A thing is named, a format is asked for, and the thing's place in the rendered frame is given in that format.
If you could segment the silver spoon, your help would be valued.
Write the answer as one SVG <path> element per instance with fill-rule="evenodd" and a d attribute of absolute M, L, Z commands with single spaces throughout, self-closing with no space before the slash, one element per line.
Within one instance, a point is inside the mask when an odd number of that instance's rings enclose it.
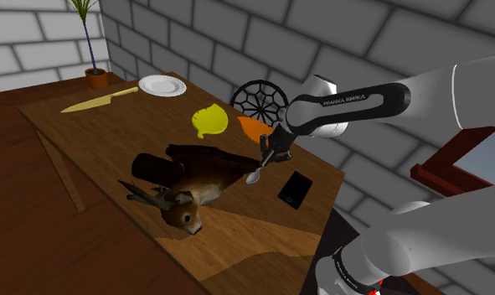
<path fill-rule="evenodd" d="M 271 159 L 272 155 L 274 154 L 274 151 L 270 149 L 266 154 L 263 155 L 263 158 L 260 161 L 260 166 L 256 169 L 256 171 L 250 173 L 246 180 L 246 184 L 254 184 L 260 179 L 260 171 L 262 168 L 267 164 L 267 162 Z"/>

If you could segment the orange leaf-shaped plate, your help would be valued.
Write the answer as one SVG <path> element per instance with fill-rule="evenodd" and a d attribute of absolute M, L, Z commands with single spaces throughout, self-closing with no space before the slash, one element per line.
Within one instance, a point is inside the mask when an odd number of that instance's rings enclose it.
<path fill-rule="evenodd" d="M 245 135 L 253 142 L 259 143 L 262 135 L 271 135 L 273 128 L 252 117 L 238 116 L 241 128 Z"/>

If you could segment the black phone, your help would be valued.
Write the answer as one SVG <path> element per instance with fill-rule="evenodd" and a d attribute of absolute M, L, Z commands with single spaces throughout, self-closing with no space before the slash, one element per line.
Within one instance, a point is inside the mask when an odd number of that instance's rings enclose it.
<path fill-rule="evenodd" d="M 298 210 L 311 186 L 312 181 L 309 178 L 295 171 L 277 196 L 293 209 Z"/>

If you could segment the yellow leaf-shaped plate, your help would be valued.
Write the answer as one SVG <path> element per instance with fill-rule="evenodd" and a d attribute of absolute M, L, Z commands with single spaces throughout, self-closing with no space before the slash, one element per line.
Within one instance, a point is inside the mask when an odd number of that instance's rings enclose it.
<path fill-rule="evenodd" d="M 196 111 L 191 122 L 197 130 L 197 138 L 203 139 L 206 134 L 218 135 L 224 132 L 228 126 L 229 118 L 222 107 L 213 104 Z"/>

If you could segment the brown deer figure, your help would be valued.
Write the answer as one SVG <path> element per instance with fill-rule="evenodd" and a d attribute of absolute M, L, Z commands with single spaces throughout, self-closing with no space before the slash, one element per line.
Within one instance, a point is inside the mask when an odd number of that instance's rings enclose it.
<path fill-rule="evenodd" d="M 167 160 L 183 166 L 183 174 L 172 187 L 154 184 L 152 196 L 134 184 L 122 181 L 129 200 L 154 206 L 166 224 L 196 235 L 203 227 L 199 209 L 216 200 L 230 185 L 256 171 L 258 160 L 227 153 L 204 145 L 170 144 Z"/>

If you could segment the white plate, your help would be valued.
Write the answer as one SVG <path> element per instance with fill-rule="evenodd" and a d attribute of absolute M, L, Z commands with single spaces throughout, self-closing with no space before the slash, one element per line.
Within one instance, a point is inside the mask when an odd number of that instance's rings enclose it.
<path fill-rule="evenodd" d="M 175 97 L 182 95 L 187 86 L 178 78 L 169 75 L 149 75 L 141 78 L 139 88 L 153 96 Z"/>

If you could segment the dark brown cylinder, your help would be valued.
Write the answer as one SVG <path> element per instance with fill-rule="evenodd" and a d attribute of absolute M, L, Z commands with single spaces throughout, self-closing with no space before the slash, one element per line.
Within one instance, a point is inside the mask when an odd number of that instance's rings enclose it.
<path fill-rule="evenodd" d="M 183 166 L 149 153 L 139 153 L 131 164 L 131 174 L 137 179 L 170 188 L 183 174 Z"/>

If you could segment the wooden table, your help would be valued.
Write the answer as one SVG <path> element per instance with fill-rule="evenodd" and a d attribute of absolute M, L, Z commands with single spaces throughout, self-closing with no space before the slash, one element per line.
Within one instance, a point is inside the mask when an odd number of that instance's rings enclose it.
<path fill-rule="evenodd" d="M 263 169 L 252 185 L 239 181 L 200 211 L 197 235 L 167 225 L 160 211 L 126 198 L 139 153 L 163 156 L 169 144 L 204 144 L 259 158 L 259 146 L 242 131 L 233 107 L 219 135 L 197 138 L 193 114 L 217 103 L 188 84 L 178 97 L 138 92 L 111 104 L 61 113 L 68 106 L 138 87 L 136 81 L 22 106 L 54 160 L 69 160 L 128 219 L 178 264 L 208 295 L 299 295 L 343 181 L 343 173 L 299 147 L 291 160 Z M 298 210 L 278 198 L 297 171 L 312 181 Z"/>

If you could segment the yellow knife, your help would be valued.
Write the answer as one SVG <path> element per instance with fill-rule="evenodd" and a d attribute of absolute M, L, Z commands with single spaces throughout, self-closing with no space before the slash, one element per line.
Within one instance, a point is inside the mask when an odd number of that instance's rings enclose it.
<path fill-rule="evenodd" d="M 64 110 L 62 110 L 61 113 L 83 111 L 83 110 L 87 110 L 90 108 L 96 108 L 99 106 L 109 105 L 109 104 L 111 104 L 111 99 L 113 97 L 124 96 L 127 94 L 136 93 L 136 92 L 138 92 L 137 86 L 129 88 L 129 89 L 125 89 L 123 91 L 114 92 L 114 93 L 111 93 L 111 94 L 108 94 L 105 96 L 100 96 L 100 97 L 97 97 L 94 99 L 90 99 L 88 101 L 83 101 L 83 102 L 75 104 L 73 106 L 68 106 Z"/>

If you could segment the green plant in orange pot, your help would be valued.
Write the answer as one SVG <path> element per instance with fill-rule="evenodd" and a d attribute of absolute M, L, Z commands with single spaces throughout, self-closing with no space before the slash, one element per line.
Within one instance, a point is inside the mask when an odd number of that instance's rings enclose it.
<path fill-rule="evenodd" d="M 99 0 L 65 0 L 69 6 L 71 6 L 78 14 L 82 23 L 86 43 L 88 45 L 88 51 L 90 56 L 91 67 L 85 70 L 85 76 L 88 81 L 88 85 L 91 90 L 108 86 L 107 71 L 96 65 L 93 48 L 90 41 L 90 35 L 87 28 L 87 14 L 93 6 L 95 6 Z"/>

